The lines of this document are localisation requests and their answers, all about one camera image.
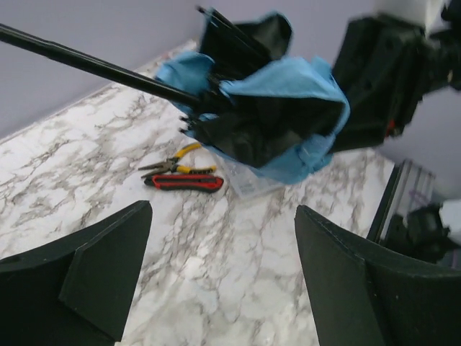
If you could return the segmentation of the blue umbrella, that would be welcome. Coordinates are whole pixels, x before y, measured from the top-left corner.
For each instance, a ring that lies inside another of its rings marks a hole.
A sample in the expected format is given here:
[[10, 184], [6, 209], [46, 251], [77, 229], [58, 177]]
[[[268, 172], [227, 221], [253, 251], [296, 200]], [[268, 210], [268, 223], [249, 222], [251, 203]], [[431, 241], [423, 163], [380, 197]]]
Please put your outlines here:
[[263, 177], [291, 185], [327, 165], [350, 114], [330, 66], [287, 56], [292, 28], [280, 13], [238, 24], [203, 14], [198, 50], [153, 78], [7, 25], [1, 41], [170, 101], [185, 135]]

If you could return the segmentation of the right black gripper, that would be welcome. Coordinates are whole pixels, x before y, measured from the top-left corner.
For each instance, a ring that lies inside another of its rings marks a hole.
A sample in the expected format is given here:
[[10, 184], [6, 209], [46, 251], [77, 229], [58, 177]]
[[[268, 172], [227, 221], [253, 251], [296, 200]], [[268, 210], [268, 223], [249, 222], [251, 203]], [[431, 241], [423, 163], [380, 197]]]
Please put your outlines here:
[[426, 35], [387, 15], [352, 19], [333, 75], [351, 110], [333, 151], [379, 146], [402, 134], [426, 94], [460, 90], [460, 27]]

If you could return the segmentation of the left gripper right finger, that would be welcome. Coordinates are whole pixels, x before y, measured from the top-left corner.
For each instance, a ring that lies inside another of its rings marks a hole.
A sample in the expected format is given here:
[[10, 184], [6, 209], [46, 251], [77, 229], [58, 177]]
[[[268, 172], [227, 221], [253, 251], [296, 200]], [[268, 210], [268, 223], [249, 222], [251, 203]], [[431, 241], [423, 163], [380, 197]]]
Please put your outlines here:
[[460, 271], [381, 247], [306, 205], [295, 235], [320, 345], [460, 344]]

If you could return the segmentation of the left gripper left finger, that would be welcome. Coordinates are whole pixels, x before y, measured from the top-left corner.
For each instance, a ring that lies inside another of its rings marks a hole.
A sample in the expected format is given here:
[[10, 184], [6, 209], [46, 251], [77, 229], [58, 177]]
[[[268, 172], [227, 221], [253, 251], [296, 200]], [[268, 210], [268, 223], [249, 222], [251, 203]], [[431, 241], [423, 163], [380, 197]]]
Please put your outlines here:
[[2, 345], [114, 345], [140, 275], [152, 207], [139, 200], [1, 260]]

